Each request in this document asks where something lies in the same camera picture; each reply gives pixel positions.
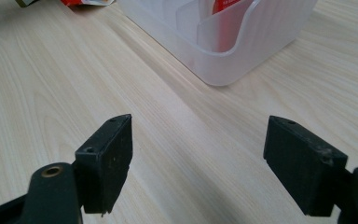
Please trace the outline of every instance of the screw hole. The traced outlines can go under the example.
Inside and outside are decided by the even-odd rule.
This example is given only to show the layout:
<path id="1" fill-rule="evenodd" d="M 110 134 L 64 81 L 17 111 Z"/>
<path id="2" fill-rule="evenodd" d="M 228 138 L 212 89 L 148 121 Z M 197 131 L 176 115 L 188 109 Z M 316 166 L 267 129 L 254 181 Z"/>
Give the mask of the screw hole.
<path id="1" fill-rule="evenodd" d="M 92 152 L 95 152 L 95 149 L 92 148 L 92 147 L 87 147 L 86 149 L 84 149 L 86 152 L 88 153 L 92 153 Z"/>
<path id="2" fill-rule="evenodd" d="M 59 175 L 62 172 L 61 166 L 51 166 L 42 172 L 42 176 L 45 178 Z"/>

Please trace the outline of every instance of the wooden table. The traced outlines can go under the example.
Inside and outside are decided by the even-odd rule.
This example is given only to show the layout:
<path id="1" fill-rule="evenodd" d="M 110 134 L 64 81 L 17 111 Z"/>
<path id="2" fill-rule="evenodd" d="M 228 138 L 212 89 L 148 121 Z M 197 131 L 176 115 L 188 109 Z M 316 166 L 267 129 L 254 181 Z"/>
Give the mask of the wooden table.
<path id="1" fill-rule="evenodd" d="M 0 0 L 0 204 L 102 123 L 133 115 L 113 214 L 85 223 L 337 223 L 305 217 L 263 160 L 269 115 L 358 166 L 358 0 L 319 0 L 292 44 L 227 87 L 204 84 L 118 4 Z"/>

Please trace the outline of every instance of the red object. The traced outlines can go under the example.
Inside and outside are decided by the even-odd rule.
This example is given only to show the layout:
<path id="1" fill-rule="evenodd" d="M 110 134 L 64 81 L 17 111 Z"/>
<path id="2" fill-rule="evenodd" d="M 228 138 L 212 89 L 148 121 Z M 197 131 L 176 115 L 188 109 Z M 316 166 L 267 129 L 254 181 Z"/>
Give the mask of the red object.
<path id="1" fill-rule="evenodd" d="M 235 3 L 239 2 L 240 0 L 215 0 L 213 4 L 213 11 L 212 13 L 219 12 Z"/>
<path id="2" fill-rule="evenodd" d="M 61 0 L 66 6 L 83 5 L 81 0 Z"/>

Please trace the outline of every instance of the translucent plastic bin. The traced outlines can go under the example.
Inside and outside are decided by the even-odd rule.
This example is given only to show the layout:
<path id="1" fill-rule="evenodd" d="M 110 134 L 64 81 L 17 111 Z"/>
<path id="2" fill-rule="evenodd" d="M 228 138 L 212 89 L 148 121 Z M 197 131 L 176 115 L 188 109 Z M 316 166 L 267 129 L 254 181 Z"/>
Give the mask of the translucent plastic bin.
<path id="1" fill-rule="evenodd" d="M 293 41 L 317 0 L 117 0 L 124 13 L 204 82 L 228 85 Z"/>

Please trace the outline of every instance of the table surface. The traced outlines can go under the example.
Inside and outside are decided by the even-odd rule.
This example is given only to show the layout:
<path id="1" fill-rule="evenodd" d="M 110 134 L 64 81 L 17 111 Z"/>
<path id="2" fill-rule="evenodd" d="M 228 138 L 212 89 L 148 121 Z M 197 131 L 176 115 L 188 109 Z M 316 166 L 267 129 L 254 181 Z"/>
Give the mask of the table surface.
<path id="1" fill-rule="evenodd" d="M 129 176 L 85 223 L 337 223 L 305 217 L 263 160 L 269 115 L 358 166 L 358 0 L 319 0 L 299 37 L 239 81 L 208 86 L 118 4 L 0 0 L 0 204 L 131 113 Z"/>

